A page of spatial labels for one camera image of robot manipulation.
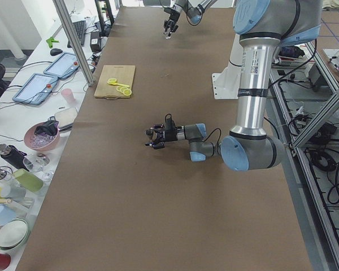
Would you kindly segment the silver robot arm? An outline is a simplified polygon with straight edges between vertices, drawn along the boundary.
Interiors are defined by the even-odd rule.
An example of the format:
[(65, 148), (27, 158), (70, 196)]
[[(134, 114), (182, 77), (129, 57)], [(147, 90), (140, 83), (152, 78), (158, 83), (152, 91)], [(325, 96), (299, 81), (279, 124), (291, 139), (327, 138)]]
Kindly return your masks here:
[(234, 171), (278, 165), (284, 145), (263, 129), (273, 54), (279, 46), (316, 39), (321, 10), (321, 1), (240, 1), (233, 17), (243, 48), (236, 124), (228, 136), (212, 143), (204, 124), (177, 126), (166, 115), (164, 124), (146, 131), (149, 146), (160, 149), (166, 142), (187, 140), (192, 161), (220, 155)]
[(205, 0), (201, 1), (196, 6), (193, 6), (190, 1), (175, 1), (171, 7), (164, 7), (164, 12), (169, 14), (169, 18), (164, 21), (163, 34), (166, 38), (170, 38), (172, 33), (177, 31), (177, 22), (183, 12), (186, 15), (188, 23), (191, 26), (197, 26), (201, 22), (206, 10), (212, 7), (216, 2), (217, 0)]

